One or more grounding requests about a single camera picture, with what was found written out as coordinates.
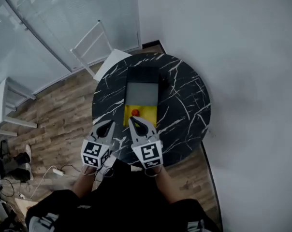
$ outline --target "hand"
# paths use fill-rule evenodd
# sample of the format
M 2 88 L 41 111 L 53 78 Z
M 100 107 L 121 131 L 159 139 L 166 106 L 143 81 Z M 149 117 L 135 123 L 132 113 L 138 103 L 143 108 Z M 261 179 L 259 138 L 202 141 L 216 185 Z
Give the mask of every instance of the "hand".
M 90 167 L 88 165 L 83 165 L 83 167 L 82 167 L 82 173 L 84 175 L 93 174 L 96 171 L 97 171 L 97 168 L 95 168 L 95 167 Z
M 152 168 L 152 170 L 155 172 L 155 174 L 159 174 L 161 172 L 161 168 L 163 168 L 163 166 L 157 166 Z

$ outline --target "gray panel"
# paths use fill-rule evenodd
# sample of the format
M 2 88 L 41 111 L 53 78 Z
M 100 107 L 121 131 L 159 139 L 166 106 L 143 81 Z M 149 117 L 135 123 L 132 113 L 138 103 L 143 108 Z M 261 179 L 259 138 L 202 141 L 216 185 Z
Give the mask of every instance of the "gray panel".
M 157 83 L 127 83 L 126 105 L 157 106 Z

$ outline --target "white chair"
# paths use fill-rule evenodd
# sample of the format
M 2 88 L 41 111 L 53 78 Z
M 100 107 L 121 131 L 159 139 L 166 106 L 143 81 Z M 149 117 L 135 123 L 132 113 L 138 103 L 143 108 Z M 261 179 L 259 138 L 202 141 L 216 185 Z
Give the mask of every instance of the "white chair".
M 17 125 L 21 125 L 21 126 L 27 126 L 27 127 L 32 127 L 32 128 L 37 128 L 38 125 L 32 122 L 26 122 L 20 119 L 16 119 L 16 118 L 11 118 L 8 117 L 5 113 L 5 108 L 9 107 L 12 110 L 15 109 L 15 107 L 12 107 L 11 105 L 7 104 L 6 102 L 6 95 L 7 95 L 7 88 L 8 86 L 10 87 L 10 89 L 13 89 L 14 91 L 18 92 L 19 94 L 27 97 L 27 98 L 31 98 L 31 99 L 35 99 L 35 96 L 32 94 L 28 94 L 27 92 L 25 92 L 25 90 L 19 88 L 16 86 L 16 84 L 11 84 L 10 82 L 8 82 L 8 80 L 5 78 L 1 83 L 0 83 L 0 123 L 2 122 L 8 122 L 8 123 L 12 123 L 12 124 L 17 124 Z M 16 132 L 10 132 L 10 131 L 5 131 L 5 130 L 0 130 L 0 134 L 3 135 L 8 135 L 8 136 L 17 136 Z
M 89 52 L 89 50 L 94 46 L 95 43 L 101 38 L 104 37 L 108 47 L 111 50 L 111 54 L 104 61 L 98 72 L 95 74 L 91 68 L 88 67 L 88 64 L 84 60 L 84 57 Z M 119 51 L 114 49 L 110 42 L 108 41 L 108 37 L 106 35 L 105 29 L 103 27 L 102 22 L 99 20 L 96 25 L 81 39 L 81 41 L 71 49 L 73 55 L 77 58 L 77 60 L 83 65 L 83 67 L 92 75 L 93 79 L 98 82 L 102 79 L 102 77 L 106 74 L 106 72 L 112 68 L 115 64 L 120 62 L 121 60 L 130 57 L 131 54 Z

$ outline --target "black baseboard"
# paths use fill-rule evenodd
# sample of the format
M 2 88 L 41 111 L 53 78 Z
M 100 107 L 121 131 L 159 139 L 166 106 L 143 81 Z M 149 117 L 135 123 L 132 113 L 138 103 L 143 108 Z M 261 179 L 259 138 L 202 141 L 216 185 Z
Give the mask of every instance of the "black baseboard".
M 148 43 L 142 44 L 142 49 L 149 48 L 149 47 L 159 45 L 159 44 L 160 44 L 160 40 L 148 42 Z
M 217 205 L 218 205 L 219 221 L 220 221 L 220 224 L 221 224 L 221 229 L 223 231 L 223 224 L 222 224 L 222 217 L 221 217 L 221 209 L 220 209 L 220 204 L 219 204 L 219 199 L 218 199 L 216 185 L 215 185 L 215 182 L 214 182 L 213 173 L 212 173 L 212 170 L 211 170 L 210 165 L 209 165 L 209 160 L 208 160 L 208 157 L 207 157 L 207 154 L 206 154 L 206 151 L 205 151 L 203 142 L 201 142 L 201 146 L 202 146 L 202 151 L 204 153 L 205 160 L 206 160 L 206 163 L 207 163 L 207 167 L 208 167 L 210 179 L 211 179 L 212 184 L 213 184 L 213 187 L 214 187 L 215 198 L 216 198 Z
M 160 40 L 156 40 L 156 41 L 152 41 L 152 42 L 148 42 L 148 43 L 142 44 L 142 49 L 149 48 L 149 47 L 152 47 L 152 46 L 155 46 L 155 45 L 159 45 L 161 47 L 161 49 L 162 49 L 162 52 L 166 53 L 164 48 L 161 45 Z

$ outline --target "black shirt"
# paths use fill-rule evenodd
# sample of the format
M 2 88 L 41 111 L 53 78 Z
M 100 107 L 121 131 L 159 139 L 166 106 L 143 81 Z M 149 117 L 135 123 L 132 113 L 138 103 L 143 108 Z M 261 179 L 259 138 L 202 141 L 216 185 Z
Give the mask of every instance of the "black shirt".
M 144 172 L 115 172 L 82 199 L 70 190 L 54 191 L 29 209 L 27 227 L 32 217 L 42 218 L 47 213 L 59 215 L 53 224 L 56 232 L 185 232 L 202 227 L 218 231 L 196 200 L 169 204 L 155 180 Z

